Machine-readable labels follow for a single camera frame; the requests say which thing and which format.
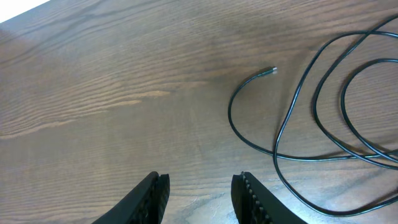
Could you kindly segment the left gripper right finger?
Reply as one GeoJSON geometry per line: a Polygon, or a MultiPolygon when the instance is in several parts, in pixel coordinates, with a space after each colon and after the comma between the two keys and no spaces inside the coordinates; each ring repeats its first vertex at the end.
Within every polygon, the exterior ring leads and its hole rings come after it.
{"type": "Polygon", "coordinates": [[[306,224],[250,172],[233,176],[231,201],[239,224],[306,224]]]}

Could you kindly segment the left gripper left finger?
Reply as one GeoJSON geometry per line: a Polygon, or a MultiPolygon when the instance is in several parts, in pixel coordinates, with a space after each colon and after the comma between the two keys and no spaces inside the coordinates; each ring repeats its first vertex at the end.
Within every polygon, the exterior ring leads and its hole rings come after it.
{"type": "Polygon", "coordinates": [[[160,224],[169,195],[169,175],[150,172],[93,224],[160,224]]]}

